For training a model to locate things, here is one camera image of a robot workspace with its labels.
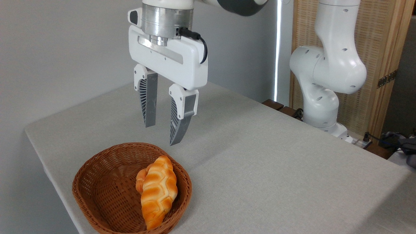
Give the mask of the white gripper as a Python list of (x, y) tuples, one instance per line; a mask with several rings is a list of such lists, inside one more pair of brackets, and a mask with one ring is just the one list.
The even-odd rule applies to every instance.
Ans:
[(158, 74), (176, 83), (169, 87), (170, 145), (180, 143), (192, 116), (197, 114), (197, 89), (207, 84), (208, 61), (200, 63), (204, 56), (203, 43), (181, 37), (168, 40), (167, 46), (155, 45), (141, 28), (131, 25), (129, 52), (138, 63), (134, 68), (134, 89), (139, 93), (145, 127), (156, 124)]

